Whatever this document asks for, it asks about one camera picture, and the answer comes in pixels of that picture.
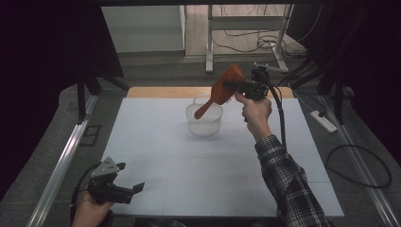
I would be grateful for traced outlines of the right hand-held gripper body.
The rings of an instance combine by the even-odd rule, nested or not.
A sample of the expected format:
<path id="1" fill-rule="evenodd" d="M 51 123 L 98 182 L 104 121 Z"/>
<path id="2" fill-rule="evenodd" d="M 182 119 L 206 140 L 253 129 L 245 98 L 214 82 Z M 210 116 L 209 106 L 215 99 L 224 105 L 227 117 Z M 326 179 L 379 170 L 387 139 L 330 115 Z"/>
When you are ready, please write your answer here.
<path id="1" fill-rule="evenodd" d="M 246 83 L 246 89 L 244 91 L 245 97 L 258 101 L 267 97 L 268 93 L 271 93 L 276 101 L 280 100 L 274 90 L 274 86 L 270 82 L 268 66 L 255 63 L 251 71 L 251 81 Z"/>

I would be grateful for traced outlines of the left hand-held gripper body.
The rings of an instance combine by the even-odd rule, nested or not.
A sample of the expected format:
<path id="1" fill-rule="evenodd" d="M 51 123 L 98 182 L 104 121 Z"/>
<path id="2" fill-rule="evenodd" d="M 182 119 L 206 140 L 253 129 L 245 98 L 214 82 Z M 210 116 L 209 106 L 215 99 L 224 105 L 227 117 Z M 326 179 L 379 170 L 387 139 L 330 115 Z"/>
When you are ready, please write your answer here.
<path id="1" fill-rule="evenodd" d="M 129 204 L 131 202 L 134 195 L 132 188 L 121 187 L 114 183 L 119 171 L 111 157 L 107 157 L 93 171 L 87 190 L 97 203 L 110 201 Z"/>

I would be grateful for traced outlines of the wooden paddle hairbrush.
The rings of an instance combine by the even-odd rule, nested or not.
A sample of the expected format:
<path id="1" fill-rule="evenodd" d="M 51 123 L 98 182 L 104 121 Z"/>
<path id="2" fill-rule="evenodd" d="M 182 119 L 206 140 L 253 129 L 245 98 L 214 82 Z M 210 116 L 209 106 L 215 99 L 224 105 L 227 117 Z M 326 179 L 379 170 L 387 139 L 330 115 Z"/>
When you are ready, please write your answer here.
<path id="1" fill-rule="evenodd" d="M 216 103 L 222 105 L 229 100 L 229 98 L 235 93 L 235 89 L 225 86 L 224 83 L 226 81 L 243 82 L 244 80 L 245 77 L 241 68 L 237 64 L 231 65 L 212 86 L 209 100 L 195 111 L 194 117 L 200 119 L 212 104 Z"/>

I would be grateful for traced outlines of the white plastic basket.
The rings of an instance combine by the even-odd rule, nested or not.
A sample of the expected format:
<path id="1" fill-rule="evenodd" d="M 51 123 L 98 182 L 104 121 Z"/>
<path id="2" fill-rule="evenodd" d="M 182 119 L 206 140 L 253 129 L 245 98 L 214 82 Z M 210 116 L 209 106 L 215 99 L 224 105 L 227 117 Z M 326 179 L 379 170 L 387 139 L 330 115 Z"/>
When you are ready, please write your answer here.
<path id="1" fill-rule="evenodd" d="M 207 94 L 201 94 L 195 97 L 185 109 L 189 131 L 200 137 L 212 136 L 217 133 L 223 115 L 223 108 L 213 103 L 200 119 L 195 118 L 195 112 L 206 103 L 209 97 Z"/>

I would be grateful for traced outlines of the person's right hand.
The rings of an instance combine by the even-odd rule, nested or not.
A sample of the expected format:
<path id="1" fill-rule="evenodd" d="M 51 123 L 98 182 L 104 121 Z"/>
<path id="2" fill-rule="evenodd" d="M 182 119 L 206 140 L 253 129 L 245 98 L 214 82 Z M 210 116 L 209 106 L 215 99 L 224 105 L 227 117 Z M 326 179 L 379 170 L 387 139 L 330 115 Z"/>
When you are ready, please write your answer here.
<path id="1" fill-rule="evenodd" d="M 253 135 L 255 142 L 272 135 L 268 123 L 272 109 L 268 98 L 253 101 L 241 93 L 235 93 L 235 100 L 243 105 L 242 115 L 247 119 L 247 128 Z"/>

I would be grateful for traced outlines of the person's left hand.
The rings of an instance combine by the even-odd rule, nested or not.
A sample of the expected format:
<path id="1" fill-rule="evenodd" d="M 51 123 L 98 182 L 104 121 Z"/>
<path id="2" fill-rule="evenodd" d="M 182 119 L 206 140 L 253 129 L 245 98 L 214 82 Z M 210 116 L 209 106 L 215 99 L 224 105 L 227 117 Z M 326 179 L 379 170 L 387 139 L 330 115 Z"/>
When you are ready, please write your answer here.
<path id="1" fill-rule="evenodd" d="M 72 227 L 98 227 L 113 207 L 113 202 L 98 204 L 89 192 L 85 191 L 79 201 Z"/>

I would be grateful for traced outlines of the white table cover board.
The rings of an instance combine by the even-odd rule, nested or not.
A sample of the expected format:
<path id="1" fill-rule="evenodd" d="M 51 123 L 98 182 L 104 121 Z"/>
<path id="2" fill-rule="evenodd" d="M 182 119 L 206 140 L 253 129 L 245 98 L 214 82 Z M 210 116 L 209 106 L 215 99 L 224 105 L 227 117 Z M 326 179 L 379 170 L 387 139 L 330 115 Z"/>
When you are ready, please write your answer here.
<path id="1" fill-rule="evenodd" d="M 141 183 L 118 215 L 136 217 L 266 218 L 276 202 L 266 187 L 254 140 L 231 100 L 223 107 L 219 131 L 191 133 L 185 117 L 189 98 L 126 98 L 104 154 L 125 163 L 115 184 Z"/>

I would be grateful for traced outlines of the white power strip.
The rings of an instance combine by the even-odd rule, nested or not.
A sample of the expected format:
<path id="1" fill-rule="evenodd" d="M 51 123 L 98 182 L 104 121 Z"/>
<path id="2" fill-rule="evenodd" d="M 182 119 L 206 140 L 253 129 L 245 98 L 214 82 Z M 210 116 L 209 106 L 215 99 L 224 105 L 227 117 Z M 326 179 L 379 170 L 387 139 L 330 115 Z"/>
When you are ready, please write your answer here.
<path id="1" fill-rule="evenodd" d="M 337 130 L 337 127 L 332 124 L 324 115 L 318 111 L 313 111 L 310 116 L 316 120 L 328 133 L 333 133 Z"/>

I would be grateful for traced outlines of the wooden table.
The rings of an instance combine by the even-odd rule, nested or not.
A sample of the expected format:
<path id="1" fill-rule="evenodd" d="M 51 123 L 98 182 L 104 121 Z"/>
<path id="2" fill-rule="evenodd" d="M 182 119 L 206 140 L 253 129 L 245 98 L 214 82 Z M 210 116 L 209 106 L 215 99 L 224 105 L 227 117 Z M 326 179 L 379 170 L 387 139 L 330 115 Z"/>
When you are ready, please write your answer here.
<path id="1" fill-rule="evenodd" d="M 210 87 L 131 87 L 129 98 L 192 98 L 209 94 Z"/>

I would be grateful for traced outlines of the black metal stand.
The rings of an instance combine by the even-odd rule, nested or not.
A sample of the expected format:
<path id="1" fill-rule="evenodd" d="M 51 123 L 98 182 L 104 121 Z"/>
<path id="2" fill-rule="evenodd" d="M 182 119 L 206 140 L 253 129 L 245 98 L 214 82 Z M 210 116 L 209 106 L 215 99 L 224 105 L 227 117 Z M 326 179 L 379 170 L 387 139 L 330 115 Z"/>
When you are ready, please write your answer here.
<path id="1" fill-rule="evenodd" d="M 344 73 L 342 69 L 341 57 L 334 55 L 331 60 L 320 66 L 315 71 L 307 74 L 306 76 L 296 79 L 294 82 L 290 82 L 292 78 L 298 74 L 298 72 L 307 66 L 311 62 L 310 58 L 307 58 L 301 63 L 295 70 L 285 76 L 279 85 L 287 85 L 292 90 L 304 85 L 305 83 L 322 76 L 316 91 L 319 95 L 327 95 L 332 88 L 334 91 L 334 116 L 342 124 L 342 101 L 344 98 L 343 87 L 344 87 Z"/>
<path id="2" fill-rule="evenodd" d="M 98 78 L 105 79 L 111 84 L 119 87 L 124 91 L 128 91 L 130 86 L 118 79 L 107 75 L 95 68 L 84 69 L 77 75 L 77 90 L 78 90 L 78 124 L 82 124 L 84 118 L 88 115 L 86 108 L 86 97 L 85 89 L 88 89 L 92 96 L 97 96 L 102 91 L 102 88 L 98 82 Z"/>

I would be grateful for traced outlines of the black curtain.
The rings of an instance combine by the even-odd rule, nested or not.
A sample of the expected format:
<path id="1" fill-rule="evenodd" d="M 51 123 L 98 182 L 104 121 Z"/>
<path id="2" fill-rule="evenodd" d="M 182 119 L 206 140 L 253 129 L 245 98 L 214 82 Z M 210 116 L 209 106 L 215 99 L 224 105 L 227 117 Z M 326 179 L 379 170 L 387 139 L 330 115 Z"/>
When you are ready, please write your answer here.
<path id="1" fill-rule="evenodd" d="M 0 201 L 78 77 L 121 77 L 99 6 L 0 0 Z"/>
<path id="2" fill-rule="evenodd" d="M 358 116 L 401 162 L 401 0 L 321 0 L 326 45 L 312 58 L 321 66 L 341 57 L 344 87 Z"/>

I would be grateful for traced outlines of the black square floor frame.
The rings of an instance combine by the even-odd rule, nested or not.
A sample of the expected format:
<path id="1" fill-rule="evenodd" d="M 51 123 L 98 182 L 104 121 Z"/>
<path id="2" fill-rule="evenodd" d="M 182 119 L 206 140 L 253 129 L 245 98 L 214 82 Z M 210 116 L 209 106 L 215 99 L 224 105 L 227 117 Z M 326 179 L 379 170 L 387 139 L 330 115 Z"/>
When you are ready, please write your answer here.
<path id="1" fill-rule="evenodd" d="M 88 126 L 84 131 L 79 144 L 82 147 L 93 147 L 96 144 L 100 130 L 100 125 Z"/>

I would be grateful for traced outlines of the aluminium rail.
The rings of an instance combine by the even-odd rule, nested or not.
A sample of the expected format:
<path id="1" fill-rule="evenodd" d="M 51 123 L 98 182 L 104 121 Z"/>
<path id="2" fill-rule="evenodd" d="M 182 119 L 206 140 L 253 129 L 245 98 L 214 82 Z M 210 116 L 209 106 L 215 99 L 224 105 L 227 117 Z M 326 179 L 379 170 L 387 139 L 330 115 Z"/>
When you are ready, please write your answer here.
<path id="1" fill-rule="evenodd" d="M 98 96 L 89 96 L 87 103 L 84 105 L 83 119 L 73 128 L 26 227 L 43 227 L 51 206 L 61 188 L 61 183 L 78 149 L 78 144 L 87 128 L 97 100 Z"/>
<path id="2" fill-rule="evenodd" d="M 350 136 L 348 130 L 342 125 L 334 115 L 334 105 L 327 96 L 319 96 L 323 105 L 327 108 L 327 115 L 333 121 L 333 124 L 338 128 L 340 140 L 344 143 L 349 151 L 350 160 L 352 161 L 359 178 L 366 184 L 377 185 L 377 180 L 373 173 L 368 169 L 367 164 L 362 156 L 358 153 L 355 141 Z M 399 219 L 392 206 L 385 196 L 381 188 L 366 186 L 366 190 L 375 206 L 376 211 L 380 215 L 386 227 L 401 227 L 401 219 Z"/>

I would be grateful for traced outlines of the white desk frame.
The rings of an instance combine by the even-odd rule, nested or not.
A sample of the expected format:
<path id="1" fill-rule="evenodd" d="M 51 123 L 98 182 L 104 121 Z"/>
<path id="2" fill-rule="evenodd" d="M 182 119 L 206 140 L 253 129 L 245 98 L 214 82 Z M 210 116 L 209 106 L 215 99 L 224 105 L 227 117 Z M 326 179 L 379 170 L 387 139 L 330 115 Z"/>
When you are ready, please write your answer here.
<path id="1" fill-rule="evenodd" d="M 213 38 L 212 33 L 214 30 L 268 30 L 277 31 L 278 36 L 276 41 L 271 48 L 271 51 L 277 61 L 278 66 L 272 67 L 267 66 L 270 70 L 287 73 L 288 67 L 283 60 L 281 53 L 281 46 L 286 33 L 290 15 L 293 9 L 293 4 L 287 4 L 284 9 L 282 16 L 274 15 L 250 15 L 250 16 L 214 16 L 213 6 L 207 6 L 207 46 L 206 46 L 206 64 L 205 71 L 207 73 L 213 72 Z"/>

